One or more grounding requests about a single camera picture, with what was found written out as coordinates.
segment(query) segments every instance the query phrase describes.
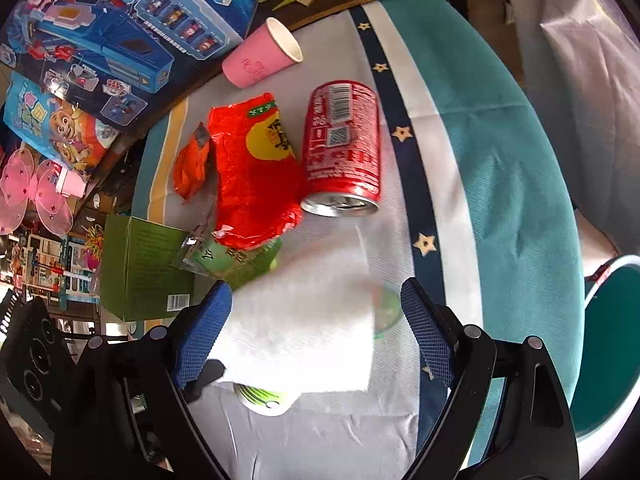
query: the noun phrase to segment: qr code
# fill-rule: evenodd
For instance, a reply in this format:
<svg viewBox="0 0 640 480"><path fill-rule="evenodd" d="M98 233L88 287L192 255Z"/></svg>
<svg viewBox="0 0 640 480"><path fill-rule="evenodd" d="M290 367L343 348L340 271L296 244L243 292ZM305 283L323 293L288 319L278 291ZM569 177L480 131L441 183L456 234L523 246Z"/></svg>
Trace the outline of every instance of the qr code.
<svg viewBox="0 0 640 480"><path fill-rule="evenodd" d="M351 119L351 85L340 83L329 87L331 122L343 123Z"/></svg>
<svg viewBox="0 0 640 480"><path fill-rule="evenodd" d="M349 127L338 126L337 128L329 128L326 136L326 146L332 148L334 146L343 146L349 143Z"/></svg>
<svg viewBox="0 0 640 480"><path fill-rule="evenodd" d="M169 294L166 297L166 311L175 312L189 306L190 297L188 294Z"/></svg>

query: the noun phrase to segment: cup rim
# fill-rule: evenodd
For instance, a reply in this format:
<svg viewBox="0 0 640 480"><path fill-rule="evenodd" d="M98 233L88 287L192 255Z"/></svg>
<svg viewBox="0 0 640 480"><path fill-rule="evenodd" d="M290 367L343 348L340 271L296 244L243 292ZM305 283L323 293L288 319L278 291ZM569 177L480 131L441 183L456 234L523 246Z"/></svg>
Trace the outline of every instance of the cup rim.
<svg viewBox="0 0 640 480"><path fill-rule="evenodd" d="M281 51L293 62L301 62L303 59L302 49L291 31L282 22L271 16L264 23L271 38L280 47Z"/></svg>

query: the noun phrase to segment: white napkin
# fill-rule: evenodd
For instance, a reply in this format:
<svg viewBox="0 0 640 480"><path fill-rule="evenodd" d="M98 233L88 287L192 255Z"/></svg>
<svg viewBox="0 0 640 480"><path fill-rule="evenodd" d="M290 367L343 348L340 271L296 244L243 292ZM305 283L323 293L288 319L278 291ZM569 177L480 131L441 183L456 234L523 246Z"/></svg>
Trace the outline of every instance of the white napkin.
<svg viewBox="0 0 640 480"><path fill-rule="evenodd" d="M357 228L310 242L234 293L209 359L221 381L278 392L366 390L373 282Z"/></svg>

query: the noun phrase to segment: red soda can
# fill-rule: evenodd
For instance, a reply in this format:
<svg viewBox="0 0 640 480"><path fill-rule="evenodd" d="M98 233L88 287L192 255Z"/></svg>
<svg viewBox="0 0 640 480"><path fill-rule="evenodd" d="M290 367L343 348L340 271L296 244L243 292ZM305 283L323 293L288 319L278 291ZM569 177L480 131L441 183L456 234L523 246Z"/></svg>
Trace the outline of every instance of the red soda can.
<svg viewBox="0 0 640 480"><path fill-rule="evenodd" d="M378 98L362 83L325 83L306 112L302 209L322 216L364 216L380 200Z"/></svg>

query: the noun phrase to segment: blue textured pad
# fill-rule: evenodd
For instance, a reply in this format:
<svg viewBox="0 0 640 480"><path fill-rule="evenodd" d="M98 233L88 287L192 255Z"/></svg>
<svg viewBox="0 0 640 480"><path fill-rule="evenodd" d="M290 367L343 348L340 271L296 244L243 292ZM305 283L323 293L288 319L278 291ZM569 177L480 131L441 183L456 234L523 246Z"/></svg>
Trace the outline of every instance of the blue textured pad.
<svg viewBox="0 0 640 480"><path fill-rule="evenodd" d="M430 309L422 302L420 295L409 281L402 284L400 303L420 347L420 355L434 378L449 386L453 380L451 369L453 348L447 343Z"/></svg>
<svg viewBox="0 0 640 480"><path fill-rule="evenodd" d="M196 380L207 361L220 330L231 313L231 287L215 285L200 303L204 308L180 342L174 369L174 384L183 389Z"/></svg>

